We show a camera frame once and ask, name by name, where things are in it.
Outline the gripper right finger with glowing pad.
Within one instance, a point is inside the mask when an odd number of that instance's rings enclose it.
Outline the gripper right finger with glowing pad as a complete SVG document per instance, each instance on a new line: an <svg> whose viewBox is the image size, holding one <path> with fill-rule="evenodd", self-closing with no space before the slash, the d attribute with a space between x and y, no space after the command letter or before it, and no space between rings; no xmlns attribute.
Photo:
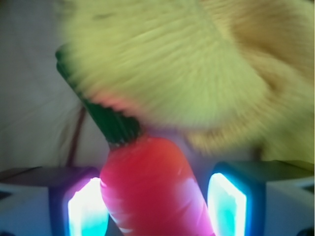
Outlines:
<svg viewBox="0 0 315 236"><path fill-rule="evenodd" d="M217 236L312 236L314 165L304 161L222 161L207 204Z"/></svg>

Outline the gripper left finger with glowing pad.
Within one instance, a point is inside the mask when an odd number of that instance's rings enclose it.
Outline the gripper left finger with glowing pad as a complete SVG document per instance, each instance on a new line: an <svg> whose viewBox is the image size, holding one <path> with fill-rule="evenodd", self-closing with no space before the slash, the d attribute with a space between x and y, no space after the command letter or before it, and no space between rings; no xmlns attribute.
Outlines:
<svg viewBox="0 0 315 236"><path fill-rule="evenodd" d="M94 167L12 168L0 173L2 236L104 236L108 224Z"/></svg>

